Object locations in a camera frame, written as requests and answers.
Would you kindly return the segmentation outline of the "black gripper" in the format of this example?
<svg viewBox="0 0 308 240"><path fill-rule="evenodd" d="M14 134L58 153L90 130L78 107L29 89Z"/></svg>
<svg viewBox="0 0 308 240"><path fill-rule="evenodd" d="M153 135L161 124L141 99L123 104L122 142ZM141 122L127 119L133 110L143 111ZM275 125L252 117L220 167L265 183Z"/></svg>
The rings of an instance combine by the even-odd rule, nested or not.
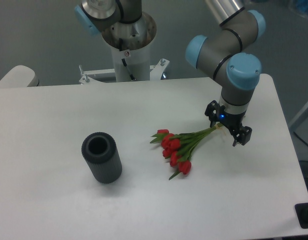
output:
<svg viewBox="0 0 308 240"><path fill-rule="evenodd" d="M237 144L244 146L250 141L252 135L252 128L242 125L246 111L240 114L231 114L226 112L225 109L224 105L219 105L216 100L213 100L207 105L204 114L210 121L210 127L220 122L231 132L234 138L233 147Z"/></svg>

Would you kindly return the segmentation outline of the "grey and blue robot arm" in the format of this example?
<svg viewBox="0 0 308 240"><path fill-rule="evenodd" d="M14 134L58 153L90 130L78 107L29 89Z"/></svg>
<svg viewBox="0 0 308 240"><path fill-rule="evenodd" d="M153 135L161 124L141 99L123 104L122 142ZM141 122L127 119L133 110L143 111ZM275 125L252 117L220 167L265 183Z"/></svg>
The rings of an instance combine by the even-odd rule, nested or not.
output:
<svg viewBox="0 0 308 240"><path fill-rule="evenodd" d="M219 101L212 101L205 110L211 125L223 124L234 144L245 145L252 129L242 120L262 65L244 50L264 34L266 21L259 12L246 10L239 0L208 0L206 5L221 31L214 38L194 37L186 47L185 58L221 86ZM74 12L91 35L100 34L111 48L117 82L150 79L149 47L157 26L143 11L140 0L83 0Z"/></svg>

